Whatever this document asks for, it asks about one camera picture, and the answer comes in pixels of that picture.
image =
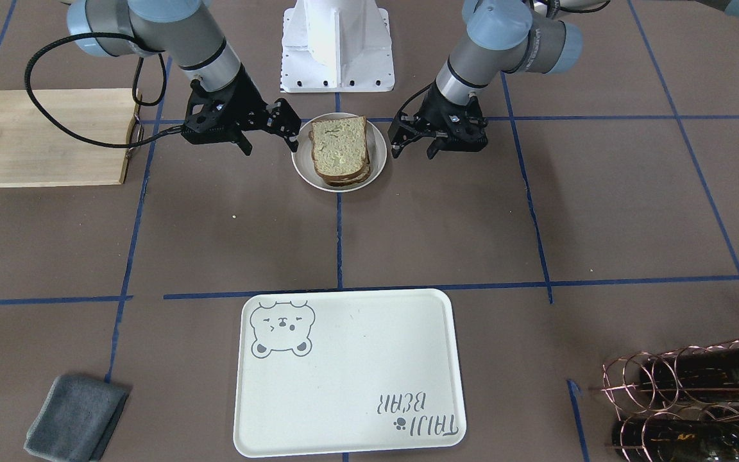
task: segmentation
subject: folded cloth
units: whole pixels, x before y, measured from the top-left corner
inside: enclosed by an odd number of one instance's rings
[[[53,462],[100,460],[126,400],[117,386],[61,375],[27,431],[24,450]]]

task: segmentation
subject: bread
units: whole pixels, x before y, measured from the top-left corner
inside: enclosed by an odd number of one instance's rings
[[[366,117],[313,122],[310,140],[316,173],[326,184],[342,187],[369,178]]]

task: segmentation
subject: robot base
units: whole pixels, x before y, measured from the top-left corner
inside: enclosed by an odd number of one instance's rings
[[[389,14],[375,0],[298,0],[284,12],[281,90],[378,92],[395,85]]]

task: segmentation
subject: bear face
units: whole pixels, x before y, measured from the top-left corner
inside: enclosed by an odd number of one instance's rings
[[[306,356],[313,347],[310,331],[316,321],[316,312],[306,302],[276,302],[271,307],[259,304],[250,315],[255,331],[252,352],[255,357],[267,357],[272,351],[293,351]]]

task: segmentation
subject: white plate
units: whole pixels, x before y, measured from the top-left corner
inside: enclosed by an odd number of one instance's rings
[[[361,189],[378,178],[378,175],[381,175],[381,170],[383,170],[385,164],[387,164],[387,141],[384,140],[384,135],[381,134],[381,131],[379,131],[377,126],[367,120],[367,152],[369,152],[370,155],[369,165],[371,169],[367,179],[347,186],[330,186],[316,173],[316,167],[314,167],[313,164],[313,143],[310,140],[310,130],[312,129],[312,125],[310,124],[317,120],[334,120],[337,118],[347,117],[358,116],[349,113],[330,113],[319,115],[310,120],[310,122],[305,123],[302,126],[302,129],[298,132],[298,150],[293,153],[293,165],[296,167],[296,172],[304,178],[304,181],[322,191],[329,191],[331,193],[348,193],[350,191]]]
[[[449,447],[464,434],[443,292],[285,293],[244,304],[234,421],[244,456]]]

